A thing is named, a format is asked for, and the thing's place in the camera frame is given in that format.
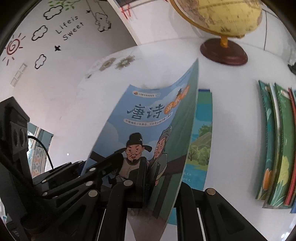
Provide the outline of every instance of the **globe base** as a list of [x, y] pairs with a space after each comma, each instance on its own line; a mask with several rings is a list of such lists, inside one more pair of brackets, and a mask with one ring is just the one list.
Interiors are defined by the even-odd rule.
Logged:
[[221, 39], [208, 39], [200, 46], [200, 51], [206, 58], [226, 65], [243, 65], [248, 62], [248, 56], [241, 46], [228, 40], [228, 47], [220, 45]]

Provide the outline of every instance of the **cartoon man with black hat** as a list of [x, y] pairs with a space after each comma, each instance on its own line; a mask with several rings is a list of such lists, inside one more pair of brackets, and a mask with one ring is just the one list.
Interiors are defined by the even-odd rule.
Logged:
[[172, 126], [170, 125], [167, 129], [165, 129], [156, 144], [155, 150], [154, 150], [154, 156], [151, 160], [149, 160], [149, 178], [150, 181], [155, 180], [155, 186], [157, 186], [159, 182], [159, 178], [164, 173], [167, 163], [168, 163], [168, 155], [164, 152], [165, 151], [165, 145], [168, 141], [168, 138], [170, 136], [170, 131], [172, 129]]
[[152, 151], [151, 146], [143, 145], [142, 135], [140, 133], [133, 133], [129, 136], [129, 140], [126, 143], [126, 148], [122, 148], [116, 152], [122, 153], [125, 151], [126, 158], [123, 160], [122, 167], [117, 170], [115, 178], [110, 178], [108, 176], [108, 181], [110, 184], [116, 184], [118, 182], [125, 181], [129, 178], [130, 172], [139, 168], [140, 161], [145, 160], [147, 165], [149, 162], [146, 157], [142, 156], [142, 152], [147, 150]]

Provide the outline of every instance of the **cloud illustration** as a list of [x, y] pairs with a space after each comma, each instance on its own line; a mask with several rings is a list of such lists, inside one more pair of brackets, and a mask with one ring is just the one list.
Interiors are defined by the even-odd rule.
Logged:
[[46, 56], [44, 54], [41, 54], [39, 58], [35, 61], [35, 69], [39, 69], [42, 65], [44, 65], [45, 61]]
[[32, 41], [36, 41], [39, 38], [42, 38], [43, 35], [48, 31], [48, 28], [45, 25], [42, 25], [39, 29], [37, 29], [32, 36]]
[[43, 14], [46, 20], [52, 19], [55, 15], [59, 15], [64, 7], [62, 5], [51, 7], [47, 12]]

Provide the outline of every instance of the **tabletop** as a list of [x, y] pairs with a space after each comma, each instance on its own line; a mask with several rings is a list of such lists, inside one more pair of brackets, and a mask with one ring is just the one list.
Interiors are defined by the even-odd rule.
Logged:
[[[202, 39], [173, 39], [135, 46], [93, 64], [78, 86], [76, 99], [60, 120], [49, 154], [54, 166], [86, 160], [100, 131], [120, 97], [132, 84], [162, 88], [177, 81], [199, 59], [198, 88], [213, 94], [213, 133], [205, 189], [216, 189], [269, 241], [279, 241], [294, 227], [290, 210], [262, 209], [255, 200], [264, 163], [265, 121], [258, 80], [296, 88], [287, 63], [272, 53], [241, 44], [249, 61], [225, 66], [206, 59], [199, 51]], [[117, 63], [133, 56], [127, 67]], [[115, 58], [110, 67], [102, 64]], [[127, 224], [126, 240], [133, 240]], [[162, 240], [177, 240], [169, 225]]]

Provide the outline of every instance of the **sun drawing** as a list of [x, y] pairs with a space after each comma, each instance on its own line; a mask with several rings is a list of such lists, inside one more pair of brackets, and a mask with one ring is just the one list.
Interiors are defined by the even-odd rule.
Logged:
[[12, 56], [18, 49], [22, 49], [23, 47], [20, 46], [20, 41], [23, 40], [26, 36], [21, 38], [21, 34], [17, 38], [15, 38], [15, 35], [12, 36], [12, 40], [8, 43], [8, 45], [5, 47], [7, 56], [2, 59], [2, 61], [7, 60], [6, 66], [9, 64], [10, 56], [12, 60], [14, 60], [14, 57]]

